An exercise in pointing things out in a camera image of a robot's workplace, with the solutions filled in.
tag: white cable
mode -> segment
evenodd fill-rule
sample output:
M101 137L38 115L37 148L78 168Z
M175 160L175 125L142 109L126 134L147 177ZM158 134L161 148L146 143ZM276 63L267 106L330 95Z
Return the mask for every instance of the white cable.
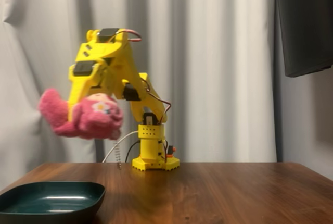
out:
M104 160L102 161L102 163L105 163L106 162L106 159L109 157L109 155L112 153L112 151L123 141L125 140L127 137L129 137L130 135L132 134L135 134L135 133L139 133L139 131L133 131L131 133L128 133L127 135L125 135L122 139L120 139L113 147L112 149L110 149L110 151L108 152L108 154L105 156Z

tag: wooden table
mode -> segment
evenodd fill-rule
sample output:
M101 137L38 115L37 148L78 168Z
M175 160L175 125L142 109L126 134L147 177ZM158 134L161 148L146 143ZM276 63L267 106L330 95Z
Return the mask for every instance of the wooden table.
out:
M104 185L97 224L333 223L333 182L294 163L185 163L169 172L43 164L9 188L45 180Z

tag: coiled spring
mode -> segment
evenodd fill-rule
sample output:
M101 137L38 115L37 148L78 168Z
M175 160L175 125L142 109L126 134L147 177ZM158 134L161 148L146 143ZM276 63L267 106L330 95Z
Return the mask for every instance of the coiled spring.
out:
M120 147L117 145L114 149L114 156L116 157L117 167L121 169L121 157L120 157Z

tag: wall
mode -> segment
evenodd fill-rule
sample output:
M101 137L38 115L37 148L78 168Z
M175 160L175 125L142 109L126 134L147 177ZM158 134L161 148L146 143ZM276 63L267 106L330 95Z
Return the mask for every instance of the wall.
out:
M333 68L286 77L279 22L274 86L278 160L301 163L333 179Z

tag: black monitor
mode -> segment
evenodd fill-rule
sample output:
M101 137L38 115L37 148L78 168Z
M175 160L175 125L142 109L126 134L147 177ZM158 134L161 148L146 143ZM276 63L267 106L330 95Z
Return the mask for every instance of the black monitor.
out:
M277 0L285 74L321 71L333 65L333 0Z

